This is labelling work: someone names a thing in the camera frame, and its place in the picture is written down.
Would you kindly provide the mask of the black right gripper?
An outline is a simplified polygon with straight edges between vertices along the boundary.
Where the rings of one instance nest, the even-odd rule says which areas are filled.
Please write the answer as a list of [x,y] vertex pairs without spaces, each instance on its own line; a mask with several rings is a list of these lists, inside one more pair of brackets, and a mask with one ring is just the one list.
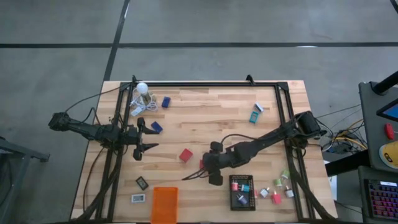
[[202,157],[203,168],[182,180],[193,180],[208,177],[208,183],[215,186],[223,185],[223,176],[220,171],[220,155],[223,145],[220,142],[213,141],[210,143],[209,152],[204,153]]

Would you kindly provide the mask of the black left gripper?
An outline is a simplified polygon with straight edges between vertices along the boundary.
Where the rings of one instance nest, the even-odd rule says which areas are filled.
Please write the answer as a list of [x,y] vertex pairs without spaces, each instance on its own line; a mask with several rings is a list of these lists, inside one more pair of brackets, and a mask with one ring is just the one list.
[[137,126],[130,126],[124,137],[124,144],[127,146],[135,145],[133,150],[133,158],[136,161],[142,160],[142,154],[150,148],[156,147],[158,143],[143,144],[142,134],[160,134],[159,132],[149,129],[145,126],[144,118],[137,119]]

